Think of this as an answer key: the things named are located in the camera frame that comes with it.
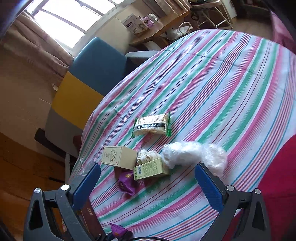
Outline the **purple snack packet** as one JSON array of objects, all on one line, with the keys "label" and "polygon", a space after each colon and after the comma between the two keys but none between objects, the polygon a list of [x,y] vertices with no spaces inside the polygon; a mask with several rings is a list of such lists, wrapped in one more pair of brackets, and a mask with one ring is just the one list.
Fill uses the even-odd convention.
[{"label": "purple snack packet", "polygon": [[111,233],[117,240],[131,240],[133,233],[121,225],[110,223]]},{"label": "purple snack packet", "polygon": [[138,182],[134,180],[133,171],[128,170],[121,172],[118,179],[118,185],[122,192],[129,196],[134,196],[138,188]]}]

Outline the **white socks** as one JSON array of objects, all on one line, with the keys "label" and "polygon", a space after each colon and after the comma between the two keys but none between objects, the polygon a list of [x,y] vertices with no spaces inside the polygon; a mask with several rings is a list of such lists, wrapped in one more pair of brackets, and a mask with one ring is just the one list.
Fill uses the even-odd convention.
[{"label": "white socks", "polygon": [[160,159],[161,155],[156,152],[156,151],[146,151],[146,150],[141,150],[137,154],[137,161],[136,165],[142,165],[147,162],[151,162],[155,159]]}]

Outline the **dark red gift box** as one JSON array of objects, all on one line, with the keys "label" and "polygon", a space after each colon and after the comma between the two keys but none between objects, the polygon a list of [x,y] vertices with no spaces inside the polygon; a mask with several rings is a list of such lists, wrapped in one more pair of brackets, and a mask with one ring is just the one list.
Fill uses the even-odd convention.
[{"label": "dark red gift box", "polygon": [[94,240],[104,240],[106,234],[98,221],[89,198],[84,203],[82,209],[78,211],[78,216]]}]

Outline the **clear crumpled plastic bag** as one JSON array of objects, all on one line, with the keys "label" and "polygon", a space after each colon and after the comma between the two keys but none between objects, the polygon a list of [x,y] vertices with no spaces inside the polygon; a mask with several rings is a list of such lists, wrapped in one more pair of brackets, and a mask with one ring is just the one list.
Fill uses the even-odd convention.
[{"label": "clear crumpled plastic bag", "polygon": [[163,147],[161,156],[170,169],[176,165],[189,166],[203,163],[213,175],[218,177],[223,176],[227,166],[226,151],[215,144],[174,142]]}]

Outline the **cream cardboard box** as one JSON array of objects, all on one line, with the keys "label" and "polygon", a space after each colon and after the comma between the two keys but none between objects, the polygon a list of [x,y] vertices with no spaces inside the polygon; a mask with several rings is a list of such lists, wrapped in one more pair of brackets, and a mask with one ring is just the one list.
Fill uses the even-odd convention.
[{"label": "cream cardboard box", "polygon": [[132,170],[136,166],[138,151],[125,146],[103,148],[101,163],[122,169]]}]

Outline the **green medicine box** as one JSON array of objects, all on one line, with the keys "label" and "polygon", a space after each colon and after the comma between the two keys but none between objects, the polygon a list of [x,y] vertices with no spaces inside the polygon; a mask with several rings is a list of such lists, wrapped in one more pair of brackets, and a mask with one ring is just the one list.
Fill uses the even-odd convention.
[{"label": "green medicine box", "polygon": [[135,181],[151,177],[161,177],[168,175],[169,173],[170,169],[165,165],[161,158],[133,168],[133,178]]}]

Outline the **green noodle snack packet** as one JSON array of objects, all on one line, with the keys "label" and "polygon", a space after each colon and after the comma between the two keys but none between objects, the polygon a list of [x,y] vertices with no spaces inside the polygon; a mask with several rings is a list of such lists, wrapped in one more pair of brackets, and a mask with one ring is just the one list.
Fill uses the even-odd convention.
[{"label": "green noodle snack packet", "polygon": [[154,133],[171,136],[171,112],[165,114],[136,117],[132,128],[132,138]]}]

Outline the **striped pink green bedspread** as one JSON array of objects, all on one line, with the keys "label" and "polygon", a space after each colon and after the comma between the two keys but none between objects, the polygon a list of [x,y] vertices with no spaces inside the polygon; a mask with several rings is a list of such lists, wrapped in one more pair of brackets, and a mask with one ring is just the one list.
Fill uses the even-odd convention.
[{"label": "striped pink green bedspread", "polygon": [[[136,117],[171,112],[171,136],[132,138]],[[222,180],[256,188],[295,134],[295,54],[271,40],[227,30],[199,30],[146,61],[91,114],[73,175],[101,159],[106,146],[161,152],[180,141],[213,143],[228,156]],[[110,223],[137,237],[199,240],[217,216],[194,177],[194,166],[141,181],[134,196],[119,190],[102,165],[90,195],[105,232]]]}]

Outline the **white electric kettle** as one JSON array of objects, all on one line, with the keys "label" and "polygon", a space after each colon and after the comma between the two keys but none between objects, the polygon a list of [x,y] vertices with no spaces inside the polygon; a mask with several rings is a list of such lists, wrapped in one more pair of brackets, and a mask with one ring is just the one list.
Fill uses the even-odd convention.
[{"label": "white electric kettle", "polygon": [[190,22],[183,22],[179,25],[177,29],[169,29],[166,31],[165,37],[170,41],[175,41],[184,37],[185,35],[191,33],[193,29]]}]

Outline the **pink window curtain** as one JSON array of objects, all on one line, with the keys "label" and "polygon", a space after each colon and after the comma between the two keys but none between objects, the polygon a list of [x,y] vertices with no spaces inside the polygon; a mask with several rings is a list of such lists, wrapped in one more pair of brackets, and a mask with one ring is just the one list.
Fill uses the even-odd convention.
[{"label": "pink window curtain", "polygon": [[74,61],[73,55],[25,11],[9,27],[1,39],[1,46],[43,72],[57,87]]}]

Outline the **wooden desk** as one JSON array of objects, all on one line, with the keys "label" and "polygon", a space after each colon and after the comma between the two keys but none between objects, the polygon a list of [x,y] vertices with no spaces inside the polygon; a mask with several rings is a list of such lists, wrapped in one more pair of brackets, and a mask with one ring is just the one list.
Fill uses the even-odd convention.
[{"label": "wooden desk", "polygon": [[169,45],[168,41],[165,40],[161,34],[177,25],[180,21],[184,20],[191,13],[190,10],[185,12],[179,11],[172,13],[160,18],[155,22],[152,27],[141,34],[136,34],[135,37],[130,41],[129,45],[143,50],[143,44],[149,41],[153,41],[161,49]]}]

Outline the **white box on sill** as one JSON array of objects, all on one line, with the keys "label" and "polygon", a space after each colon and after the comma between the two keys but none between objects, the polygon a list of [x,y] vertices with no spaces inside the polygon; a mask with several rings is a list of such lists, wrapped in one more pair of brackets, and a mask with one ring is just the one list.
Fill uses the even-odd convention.
[{"label": "white box on sill", "polygon": [[147,25],[134,14],[129,15],[127,18],[122,20],[121,23],[128,31],[137,37],[143,35],[149,30]]}]

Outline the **metal folding chair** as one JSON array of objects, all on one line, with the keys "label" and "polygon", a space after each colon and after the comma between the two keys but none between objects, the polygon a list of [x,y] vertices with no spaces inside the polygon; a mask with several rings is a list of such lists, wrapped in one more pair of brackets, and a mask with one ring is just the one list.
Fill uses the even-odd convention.
[{"label": "metal folding chair", "polygon": [[189,1],[191,18],[195,20],[198,29],[210,27],[213,29],[232,30],[232,22],[222,1]]}]

